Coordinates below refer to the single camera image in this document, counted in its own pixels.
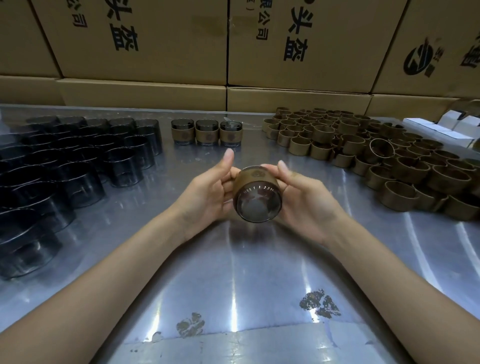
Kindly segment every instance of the forearm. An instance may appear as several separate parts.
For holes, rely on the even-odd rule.
[[[2,363],[88,363],[163,261],[183,241],[171,209],[0,334]]]
[[[480,363],[480,321],[406,267],[360,224],[331,224],[327,246],[419,364]]]

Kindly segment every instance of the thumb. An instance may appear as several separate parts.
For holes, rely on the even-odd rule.
[[[228,148],[223,155],[223,158],[212,168],[210,168],[207,172],[203,174],[203,178],[208,184],[214,184],[215,182],[219,181],[222,177],[224,177],[233,165],[233,158],[234,153],[233,150]]]
[[[280,180],[286,184],[304,192],[309,191],[314,187],[314,179],[292,172],[282,160],[278,162],[278,176],[280,177]]]

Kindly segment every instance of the metal table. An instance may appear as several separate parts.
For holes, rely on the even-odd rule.
[[[267,139],[261,132],[266,114],[8,105],[0,110],[5,122],[48,114],[155,118],[164,148],[142,182],[121,189],[105,184],[104,200],[77,210],[78,219],[58,233],[64,248],[46,267],[0,282],[0,331],[107,256],[167,208],[194,176],[219,161],[223,147],[173,144],[169,121],[179,117],[242,121],[236,167],[283,159],[293,170],[321,179],[343,208],[408,267],[480,318],[477,223],[387,209],[359,176],[293,156]],[[93,361],[347,364],[411,359],[325,249],[311,247],[276,222],[234,219],[213,224],[169,257]]]

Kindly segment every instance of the hand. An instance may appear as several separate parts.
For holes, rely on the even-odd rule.
[[[233,150],[225,151],[222,160],[195,177],[170,207],[180,216],[185,241],[201,232],[233,208],[233,179],[240,171],[232,167]]]
[[[277,166],[262,166],[279,180],[282,191],[279,216],[298,234],[324,243],[331,224],[348,217],[321,181],[290,171],[283,161]]]

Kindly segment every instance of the person's right hand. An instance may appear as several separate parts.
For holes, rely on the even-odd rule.
[[[330,228],[348,218],[321,181],[290,171],[283,161],[262,166],[278,179],[282,191],[279,216],[298,234],[324,244]]]

